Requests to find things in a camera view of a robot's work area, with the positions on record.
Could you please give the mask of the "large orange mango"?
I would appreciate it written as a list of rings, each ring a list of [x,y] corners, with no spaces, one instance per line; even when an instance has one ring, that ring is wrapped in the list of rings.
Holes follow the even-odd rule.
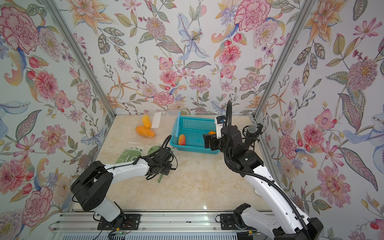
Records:
[[[143,137],[153,138],[156,136],[154,131],[152,131],[150,128],[147,128],[145,126],[137,126],[136,132],[137,132],[137,134],[139,134],[140,136],[143,136]]]

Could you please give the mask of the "small yellow mango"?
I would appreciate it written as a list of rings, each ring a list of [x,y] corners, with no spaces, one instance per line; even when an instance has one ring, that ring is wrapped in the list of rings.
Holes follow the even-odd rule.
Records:
[[[152,123],[151,123],[151,119],[148,115],[144,115],[142,117],[142,121],[143,121],[143,126],[148,128],[148,129],[151,129],[152,128]]]

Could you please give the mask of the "small red-yellow mango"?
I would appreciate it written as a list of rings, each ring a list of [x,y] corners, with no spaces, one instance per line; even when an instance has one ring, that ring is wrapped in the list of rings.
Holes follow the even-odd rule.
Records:
[[[181,134],[178,139],[178,145],[185,146],[187,144],[187,138],[184,134]]]

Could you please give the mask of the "clear zip-top bag blue zipper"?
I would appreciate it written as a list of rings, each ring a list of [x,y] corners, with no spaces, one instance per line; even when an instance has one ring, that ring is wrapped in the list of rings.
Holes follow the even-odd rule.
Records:
[[[165,138],[168,135],[171,135],[173,132],[173,126],[176,122],[177,118],[180,116],[179,110],[170,110],[164,112],[155,112],[144,114],[148,115],[151,119],[152,128],[151,130],[155,132],[156,136],[153,138],[143,137],[137,134],[136,127],[143,126],[142,117],[144,115],[138,116],[136,120],[134,120],[133,124],[133,133],[138,137],[147,138],[147,139],[160,139]]]

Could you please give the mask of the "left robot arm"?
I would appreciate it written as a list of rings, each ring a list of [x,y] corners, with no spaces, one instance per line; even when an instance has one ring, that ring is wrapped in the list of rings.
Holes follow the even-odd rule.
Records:
[[[95,161],[72,183],[71,192],[84,211],[93,211],[108,223],[120,226],[125,214],[107,197],[110,186],[135,177],[151,180],[158,175],[167,176],[177,169],[172,166],[176,159],[169,147],[163,147],[126,163],[104,165]]]

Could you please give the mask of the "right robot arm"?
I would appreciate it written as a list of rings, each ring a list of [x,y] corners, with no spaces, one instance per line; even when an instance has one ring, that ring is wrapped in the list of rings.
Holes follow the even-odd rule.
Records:
[[[288,197],[265,166],[250,149],[262,132],[262,124],[245,127],[224,126],[216,134],[204,134],[206,149],[219,150],[226,166],[250,183],[268,204],[274,217],[263,214],[249,204],[234,210],[235,226],[241,230],[253,228],[273,240],[317,240],[324,229],[317,218],[310,218]]]

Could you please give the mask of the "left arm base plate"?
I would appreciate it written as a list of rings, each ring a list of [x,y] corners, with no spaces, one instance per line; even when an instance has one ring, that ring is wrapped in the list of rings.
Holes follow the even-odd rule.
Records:
[[[138,230],[141,220],[140,214],[125,214],[125,216],[118,216],[116,220],[108,222],[105,218],[101,217],[97,230]]]

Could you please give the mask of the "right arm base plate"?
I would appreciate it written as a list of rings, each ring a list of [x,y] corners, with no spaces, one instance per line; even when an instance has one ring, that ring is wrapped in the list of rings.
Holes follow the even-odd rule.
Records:
[[[256,231],[255,228],[246,226],[235,214],[220,214],[215,218],[215,221],[221,225],[222,230]]]

